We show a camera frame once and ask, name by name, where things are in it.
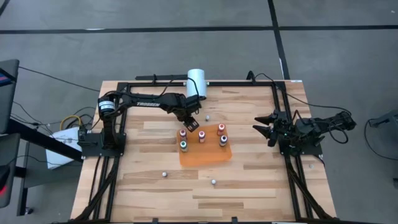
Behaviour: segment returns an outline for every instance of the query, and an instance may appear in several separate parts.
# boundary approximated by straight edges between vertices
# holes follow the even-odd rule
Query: concrete floor
[[[275,9],[280,26],[398,24],[394,0],[277,0]],[[0,17],[0,29],[271,24],[267,1],[260,0],[11,0]],[[348,108],[358,123],[348,133],[348,144],[339,145],[329,136],[322,144],[337,215],[344,220],[398,219],[398,190],[392,184],[398,162],[375,156],[363,139],[367,119],[398,108],[397,34],[398,30],[281,32],[290,77],[304,81],[309,102]],[[92,88],[100,88],[102,80],[181,74],[194,67],[203,68],[209,79],[245,78],[248,70],[282,78],[273,31],[18,34],[0,35],[0,44],[0,60],[18,58],[22,66]],[[15,100],[47,123],[95,106],[97,97],[95,92],[20,70]],[[311,111],[321,117],[337,113]],[[27,118],[17,107],[13,112]],[[384,134],[382,129],[369,130],[371,144],[380,153],[398,157],[396,142],[383,139]],[[28,206],[36,208],[35,213],[16,217],[13,201],[0,210],[0,222],[68,220],[77,183],[76,178],[32,188]],[[12,198],[16,200],[17,191]]]

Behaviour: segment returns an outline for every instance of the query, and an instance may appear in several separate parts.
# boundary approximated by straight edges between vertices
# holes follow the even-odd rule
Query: wooden table
[[[115,90],[117,84],[103,82],[100,95]],[[286,81],[286,87],[291,95],[307,100],[303,83]],[[160,94],[163,89],[134,87],[132,92]],[[167,92],[186,94],[186,89],[169,87]],[[307,105],[292,98],[289,101],[292,111],[310,116]],[[268,147],[265,137],[252,128],[259,124],[254,117],[269,115],[274,110],[271,88],[208,87],[208,97],[201,104],[200,113],[193,116],[201,126],[227,125],[232,159],[212,166],[181,167],[175,134],[183,124],[173,114],[158,108],[128,109],[127,145],[119,166],[111,221],[151,222],[157,217],[160,222],[230,222],[233,216],[239,221],[294,221],[284,158],[277,145]],[[210,115],[209,122],[205,121],[206,115]],[[101,128],[99,123],[95,131],[100,132]],[[314,156],[302,156],[302,160],[309,191],[327,213],[335,216],[322,163]],[[97,158],[84,161],[71,218],[87,206],[96,161]],[[162,177],[163,171],[169,173],[166,179]],[[211,179],[216,179],[215,186]],[[297,195],[304,217],[299,189]],[[100,218],[104,217],[104,202],[106,199]]]

